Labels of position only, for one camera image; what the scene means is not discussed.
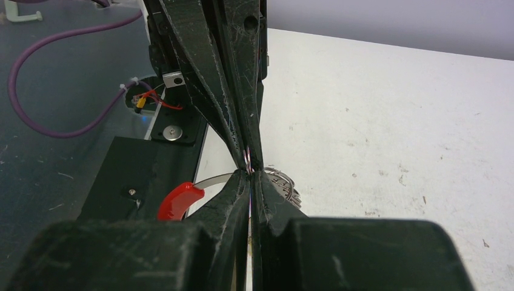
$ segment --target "dark gray floor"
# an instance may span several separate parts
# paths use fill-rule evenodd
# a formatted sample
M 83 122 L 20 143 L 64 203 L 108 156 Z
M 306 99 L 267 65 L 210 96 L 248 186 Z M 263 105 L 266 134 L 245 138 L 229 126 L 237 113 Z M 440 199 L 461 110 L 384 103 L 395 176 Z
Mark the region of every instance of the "dark gray floor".
M 42 12 L 42 22 L 0 24 L 0 290 L 42 229 L 79 215 L 113 137 L 142 138 L 150 122 L 119 102 L 103 123 L 78 138 L 48 138 L 23 124 L 7 97 L 10 66 L 22 50 L 56 32 L 115 22 L 137 12 L 98 10 L 87 1 L 20 5 L 22 14 L 36 10 Z M 120 83 L 152 73 L 139 19 L 42 48 L 23 66 L 18 95 L 35 121 L 71 131 L 92 121 Z

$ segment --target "table surface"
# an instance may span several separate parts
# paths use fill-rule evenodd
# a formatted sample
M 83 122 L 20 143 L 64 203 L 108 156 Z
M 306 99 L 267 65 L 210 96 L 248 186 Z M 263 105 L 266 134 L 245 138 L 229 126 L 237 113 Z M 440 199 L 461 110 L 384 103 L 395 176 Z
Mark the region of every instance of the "table surface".
M 478 290 L 512 290 L 514 62 L 280 30 L 269 55 L 264 161 L 305 214 L 437 222 Z M 233 169 L 210 130 L 197 181 Z
M 1 79 L 37 39 L 133 13 L 76 1 L 26 7 L 22 13 L 40 10 L 45 21 L 0 27 Z M 56 130 L 88 123 L 117 84 L 152 73 L 143 27 L 37 52 L 18 85 L 29 115 Z M 264 159 L 295 180 L 307 215 L 437 222 L 478 290 L 514 286 L 514 62 L 279 30 L 269 31 L 269 54 Z M 78 216 L 112 138 L 142 138 L 149 121 L 120 103 L 91 133 L 59 140 L 32 132 L 9 106 L 0 107 L 0 120 L 2 289 L 39 231 Z M 197 180 L 234 168 L 209 130 Z

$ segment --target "red wire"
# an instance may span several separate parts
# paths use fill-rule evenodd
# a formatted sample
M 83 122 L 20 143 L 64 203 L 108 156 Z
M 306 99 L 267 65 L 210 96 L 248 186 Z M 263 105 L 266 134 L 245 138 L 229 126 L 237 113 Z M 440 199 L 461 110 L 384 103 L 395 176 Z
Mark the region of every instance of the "red wire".
M 152 98 L 155 101 L 155 103 L 161 104 L 164 107 L 168 107 L 168 108 L 175 109 L 175 110 L 182 110 L 182 106 L 180 106 L 180 105 L 172 106 L 172 105 L 164 102 L 161 98 L 158 98 L 158 95 L 155 92 L 155 90 L 150 90 L 150 91 L 142 94 L 141 98 Z

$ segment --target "white table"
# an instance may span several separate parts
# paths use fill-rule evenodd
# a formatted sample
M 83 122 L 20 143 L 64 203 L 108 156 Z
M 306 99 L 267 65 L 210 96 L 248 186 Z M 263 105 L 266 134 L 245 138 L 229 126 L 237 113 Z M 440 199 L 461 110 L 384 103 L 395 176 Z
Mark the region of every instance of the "white table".
M 514 62 L 280 30 L 269 55 L 264 161 L 305 214 L 437 222 L 477 290 L 514 288 Z M 197 181 L 234 169 L 210 130 Z

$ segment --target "red handle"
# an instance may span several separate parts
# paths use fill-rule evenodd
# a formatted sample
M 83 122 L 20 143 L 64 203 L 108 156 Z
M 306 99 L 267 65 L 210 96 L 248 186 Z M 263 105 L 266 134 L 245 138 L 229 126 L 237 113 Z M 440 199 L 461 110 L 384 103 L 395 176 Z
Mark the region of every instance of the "red handle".
M 157 220 L 182 220 L 187 209 L 204 195 L 205 191 L 196 188 L 191 182 L 180 184 L 164 198 L 157 213 Z

